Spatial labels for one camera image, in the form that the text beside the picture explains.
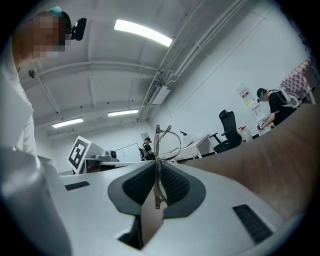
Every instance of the office chair backrest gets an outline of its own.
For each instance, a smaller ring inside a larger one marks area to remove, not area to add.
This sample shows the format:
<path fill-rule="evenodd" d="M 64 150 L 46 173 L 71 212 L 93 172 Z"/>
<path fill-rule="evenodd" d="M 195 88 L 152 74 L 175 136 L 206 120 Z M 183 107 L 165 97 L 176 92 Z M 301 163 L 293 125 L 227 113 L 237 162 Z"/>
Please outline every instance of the office chair backrest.
<path fill-rule="evenodd" d="M 230 131 L 225 134 L 225 137 L 230 141 L 230 143 L 233 143 L 235 146 L 239 146 L 241 144 L 242 137 L 237 130 L 234 112 L 227 112 L 226 110 L 223 110 L 219 114 L 219 118 L 222 122 L 224 132 Z"/>

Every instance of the black t-shirt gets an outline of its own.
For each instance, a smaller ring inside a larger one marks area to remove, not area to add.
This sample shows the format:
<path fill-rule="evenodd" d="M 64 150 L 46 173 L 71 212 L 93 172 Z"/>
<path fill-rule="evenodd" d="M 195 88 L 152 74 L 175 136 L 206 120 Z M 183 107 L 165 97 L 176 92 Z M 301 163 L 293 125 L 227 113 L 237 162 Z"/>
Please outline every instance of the black t-shirt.
<path fill-rule="evenodd" d="M 270 113 L 275 113 L 274 125 L 280 124 L 288 116 L 290 116 L 295 109 L 290 106 L 285 106 L 287 100 L 281 91 L 273 91 L 269 94 Z"/>
<path fill-rule="evenodd" d="M 146 160 L 153 160 L 155 155 L 154 154 L 149 154 L 149 151 L 152 150 L 150 145 L 147 144 L 147 143 L 144 143 L 143 147 L 144 147 L 145 151 L 148 153 L 148 155 L 146 157 Z"/>

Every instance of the ceiling light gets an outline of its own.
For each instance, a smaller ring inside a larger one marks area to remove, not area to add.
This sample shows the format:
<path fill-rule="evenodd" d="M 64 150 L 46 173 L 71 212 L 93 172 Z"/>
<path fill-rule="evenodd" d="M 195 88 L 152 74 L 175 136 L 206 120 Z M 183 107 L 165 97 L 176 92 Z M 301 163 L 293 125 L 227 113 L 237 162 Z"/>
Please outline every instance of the ceiling light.
<path fill-rule="evenodd" d="M 122 115 L 135 114 L 135 113 L 138 113 L 138 109 L 119 111 L 119 112 L 110 112 L 110 113 L 108 113 L 108 116 L 109 117 L 115 117 L 115 116 L 122 116 Z"/>
<path fill-rule="evenodd" d="M 82 118 L 77 118 L 77 119 L 73 119 L 73 120 L 69 120 L 69 121 L 63 121 L 63 122 L 54 123 L 52 126 L 54 128 L 59 128 L 59 127 L 62 127 L 62 126 L 68 126 L 68 125 L 81 123 L 83 121 L 84 120 Z"/>
<path fill-rule="evenodd" d="M 133 33 L 139 36 L 143 36 L 145 38 L 149 38 L 151 40 L 157 41 L 160 44 L 163 44 L 167 47 L 170 46 L 172 39 L 165 36 L 164 34 L 161 34 L 157 31 L 154 31 L 151 28 L 148 28 L 146 26 L 142 26 L 130 21 L 125 21 L 121 19 L 117 19 L 114 25 L 115 30 L 124 31 Z"/>

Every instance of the wooden desk surface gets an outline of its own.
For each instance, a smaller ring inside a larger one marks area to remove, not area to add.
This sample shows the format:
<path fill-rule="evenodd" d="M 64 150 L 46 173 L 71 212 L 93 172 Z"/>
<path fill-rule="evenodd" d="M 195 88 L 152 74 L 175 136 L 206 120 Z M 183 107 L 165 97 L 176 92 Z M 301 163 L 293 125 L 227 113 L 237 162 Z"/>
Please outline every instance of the wooden desk surface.
<path fill-rule="evenodd" d="M 305 211 L 320 169 L 320 104 L 303 104 L 266 134 L 185 163 L 231 178 L 288 220 Z"/>

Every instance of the white ceiling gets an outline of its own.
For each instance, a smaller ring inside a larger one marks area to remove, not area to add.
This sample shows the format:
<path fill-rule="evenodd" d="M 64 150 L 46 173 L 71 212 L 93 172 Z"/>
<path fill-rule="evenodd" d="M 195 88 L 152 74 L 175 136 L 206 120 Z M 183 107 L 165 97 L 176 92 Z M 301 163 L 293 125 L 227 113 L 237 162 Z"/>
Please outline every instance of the white ceiling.
<path fill-rule="evenodd" d="M 73 129 L 81 134 L 145 118 L 141 111 L 119 117 L 108 117 L 108 112 L 145 108 L 145 96 L 159 67 L 165 74 L 176 70 L 195 42 L 233 2 L 52 0 L 36 6 L 26 20 L 41 10 L 60 6 L 73 25 L 82 17 L 87 18 L 87 25 L 82 41 L 71 41 L 59 58 L 34 63 L 47 95 L 38 78 L 29 77 L 28 71 L 33 67 L 21 67 L 20 82 L 34 108 L 35 125 L 55 138 L 68 135 Z M 145 25 L 172 38 L 171 48 L 114 30 L 117 19 Z M 59 129 L 52 127 L 63 118 L 77 117 L 84 122 Z"/>

